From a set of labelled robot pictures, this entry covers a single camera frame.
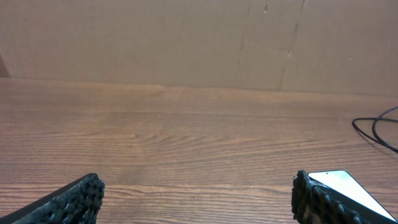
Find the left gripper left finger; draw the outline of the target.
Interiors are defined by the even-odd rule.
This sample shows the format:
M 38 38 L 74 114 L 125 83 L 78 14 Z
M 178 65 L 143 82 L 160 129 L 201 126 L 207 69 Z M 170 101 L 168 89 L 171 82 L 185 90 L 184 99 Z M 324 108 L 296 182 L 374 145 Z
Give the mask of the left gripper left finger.
M 96 224 L 105 183 L 89 173 L 1 218 L 1 224 Z

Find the blue screen Galaxy smartphone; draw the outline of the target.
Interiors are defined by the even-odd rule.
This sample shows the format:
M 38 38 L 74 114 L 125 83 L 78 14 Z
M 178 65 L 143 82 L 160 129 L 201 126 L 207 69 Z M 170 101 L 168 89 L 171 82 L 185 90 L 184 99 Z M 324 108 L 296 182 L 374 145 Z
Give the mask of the blue screen Galaxy smartphone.
M 311 172 L 310 180 L 323 185 L 322 189 L 334 200 L 359 213 L 371 223 L 397 224 L 397 220 L 345 170 Z

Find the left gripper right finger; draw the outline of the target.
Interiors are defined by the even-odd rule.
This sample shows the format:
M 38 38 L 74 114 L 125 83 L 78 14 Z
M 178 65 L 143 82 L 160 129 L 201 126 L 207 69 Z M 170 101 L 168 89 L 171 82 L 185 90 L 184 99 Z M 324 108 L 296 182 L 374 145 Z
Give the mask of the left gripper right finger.
M 300 224 L 363 224 L 358 212 L 332 198 L 327 186 L 310 180 L 304 170 L 293 179 L 292 213 Z

